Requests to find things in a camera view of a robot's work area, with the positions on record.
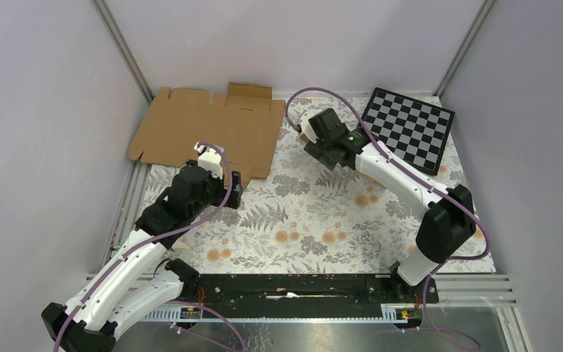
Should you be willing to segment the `black white checkerboard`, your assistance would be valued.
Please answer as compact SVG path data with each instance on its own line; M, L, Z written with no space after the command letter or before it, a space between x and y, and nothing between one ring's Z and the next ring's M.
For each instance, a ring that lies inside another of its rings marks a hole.
M372 134L419 171L436 176L455 113L417 98L374 89L362 114Z

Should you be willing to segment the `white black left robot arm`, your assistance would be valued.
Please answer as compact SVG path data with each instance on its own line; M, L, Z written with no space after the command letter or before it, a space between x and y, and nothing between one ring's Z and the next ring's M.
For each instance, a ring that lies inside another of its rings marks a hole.
M145 315L174 298L190 301L198 291L195 269L175 260L150 283L131 286L178 238L202 224L208 207L237 209L243 193L241 174L225 177L195 161L173 177L146 207L118 252L99 273L64 304L50 303L41 317L55 351L112 351L120 337Z

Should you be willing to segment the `cardboard box sheet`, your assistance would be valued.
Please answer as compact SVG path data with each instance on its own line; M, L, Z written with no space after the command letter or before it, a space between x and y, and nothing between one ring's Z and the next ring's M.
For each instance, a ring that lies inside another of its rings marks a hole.
M358 170L353 170L355 172L355 174L357 174L359 177L362 177L363 179L371 182L371 183L376 183L377 181L373 178L370 177L369 175L364 174L363 172L360 172Z

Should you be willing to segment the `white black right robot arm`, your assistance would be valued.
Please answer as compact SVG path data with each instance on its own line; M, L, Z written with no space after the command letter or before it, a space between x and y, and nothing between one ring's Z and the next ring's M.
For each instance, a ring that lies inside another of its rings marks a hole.
M421 224L416 248L394 268L392 295L409 302L420 292L420 282L444 264L475 232L471 192L449 188L423 175L366 132L350 130L333 109L300 122L308 138L305 151L328 169L349 167L385 186L413 210Z

